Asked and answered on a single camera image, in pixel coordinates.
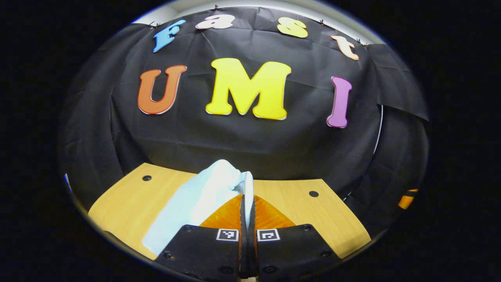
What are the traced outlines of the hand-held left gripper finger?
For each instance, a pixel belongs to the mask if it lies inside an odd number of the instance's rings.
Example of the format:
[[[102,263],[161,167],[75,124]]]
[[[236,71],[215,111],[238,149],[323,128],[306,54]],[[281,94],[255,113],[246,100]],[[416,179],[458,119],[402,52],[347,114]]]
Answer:
[[[306,280],[341,264],[315,226],[293,223],[262,197],[254,197],[250,269],[258,280]]]
[[[156,264],[196,280],[240,280],[248,263],[244,199],[233,197],[199,226],[183,225]]]

